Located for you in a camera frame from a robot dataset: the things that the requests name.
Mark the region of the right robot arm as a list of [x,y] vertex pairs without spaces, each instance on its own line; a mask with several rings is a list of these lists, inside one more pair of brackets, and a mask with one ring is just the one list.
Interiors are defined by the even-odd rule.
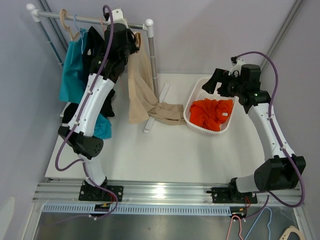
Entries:
[[253,174],[235,177],[228,184],[227,196],[240,202],[247,193],[294,189],[301,185],[306,167],[303,156],[297,156],[285,142],[271,103],[270,94],[261,89],[261,68],[255,64],[236,64],[233,70],[215,69],[202,89],[217,91],[222,97],[238,97],[253,122],[262,144],[264,163]]

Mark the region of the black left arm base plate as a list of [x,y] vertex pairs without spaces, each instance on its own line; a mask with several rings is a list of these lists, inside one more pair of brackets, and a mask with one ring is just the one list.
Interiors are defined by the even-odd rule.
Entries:
[[[124,187],[121,185],[108,185],[107,190],[111,191],[118,199],[119,202],[122,201]],[[92,185],[82,185],[80,188],[79,201],[86,202],[115,202],[116,199],[110,193],[105,192]]]

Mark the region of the orange t shirt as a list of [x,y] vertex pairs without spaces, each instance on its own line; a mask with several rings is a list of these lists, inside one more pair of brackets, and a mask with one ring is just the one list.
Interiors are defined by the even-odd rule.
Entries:
[[189,121],[203,129],[219,132],[233,111],[233,100],[203,99],[190,106]]

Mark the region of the light blue wire hanger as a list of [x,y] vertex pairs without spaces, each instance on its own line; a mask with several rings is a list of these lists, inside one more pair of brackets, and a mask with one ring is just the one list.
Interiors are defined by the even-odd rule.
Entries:
[[74,15],[73,15],[73,22],[74,22],[74,25],[75,25],[78,33],[80,34],[80,39],[81,39],[81,53],[84,54],[84,43],[85,43],[85,41],[84,41],[84,35],[85,35],[86,31],[83,32],[82,29],[81,29],[80,27],[78,27],[77,21],[78,21],[78,19],[77,19],[77,14],[74,14]]

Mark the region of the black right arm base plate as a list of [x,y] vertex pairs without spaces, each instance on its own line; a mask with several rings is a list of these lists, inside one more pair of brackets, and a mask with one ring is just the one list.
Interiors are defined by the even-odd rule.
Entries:
[[212,187],[210,190],[207,190],[206,193],[211,195],[214,204],[258,203],[257,196],[253,196],[251,192],[241,193],[228,187]]

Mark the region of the beige t shirt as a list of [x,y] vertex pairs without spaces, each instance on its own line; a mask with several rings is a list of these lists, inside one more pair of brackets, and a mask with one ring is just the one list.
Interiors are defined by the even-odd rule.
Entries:
[[130,124],[140,124],[153,117],[169,125],[185,125],[182,104],[160,103],[154,93],[152,69],[146,50],[142,47],[129,56],[127,65]]

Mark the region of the beige plastic hanger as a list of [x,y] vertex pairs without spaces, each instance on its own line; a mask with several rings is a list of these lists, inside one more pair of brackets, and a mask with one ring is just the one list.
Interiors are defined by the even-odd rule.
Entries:
[[141,48],[142,37],[140,32],[134,32],[135,46],[137,49]]

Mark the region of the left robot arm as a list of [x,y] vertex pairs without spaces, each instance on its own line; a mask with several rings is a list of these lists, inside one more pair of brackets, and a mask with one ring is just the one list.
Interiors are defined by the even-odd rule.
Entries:
[[110,24],[104,32],[104,43],[94,53],[88,70],[87,85],[81,101],[67,126],[58,129],[63,144],[69,145],[82,163],[91,185],[90,195],[97,201],[107,197],[103,185],[107,177],[102,170],[99,154],[104,141],[94,135],[96,122],[107,96],[124,72],[129,56],[138,51],[134,33],[123,23]]

